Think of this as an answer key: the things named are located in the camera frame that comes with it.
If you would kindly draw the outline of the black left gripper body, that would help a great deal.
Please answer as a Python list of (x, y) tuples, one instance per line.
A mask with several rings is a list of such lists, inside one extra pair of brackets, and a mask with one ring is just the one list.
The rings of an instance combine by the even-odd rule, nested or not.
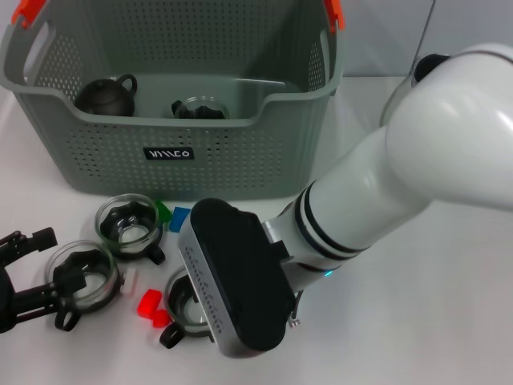
[(4, 268), (1, 268), (0, 281), (0, 332), (6, 333), (15, 326), (15, 312), (12, 310), (14, 287)]

